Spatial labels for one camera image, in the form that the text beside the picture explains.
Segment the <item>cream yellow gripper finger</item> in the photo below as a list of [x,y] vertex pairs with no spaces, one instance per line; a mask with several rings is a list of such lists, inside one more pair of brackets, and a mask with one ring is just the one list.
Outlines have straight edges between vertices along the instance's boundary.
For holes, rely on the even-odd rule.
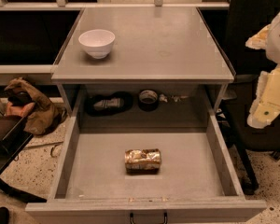
[[256,129],[270,125],[280,114],[280,64],[272,72],[261,72],[256,99],[253,101],[247,124]]

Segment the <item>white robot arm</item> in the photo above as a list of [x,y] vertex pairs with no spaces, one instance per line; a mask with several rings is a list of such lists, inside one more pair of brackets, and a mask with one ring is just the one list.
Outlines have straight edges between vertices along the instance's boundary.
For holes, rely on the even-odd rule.
[[280,115],[280,12],[245,45],[251,49],[264,49],[266,57],[276,63],[270,73],[260,73],[256,99],[247,118],[250,127],[263,129]]

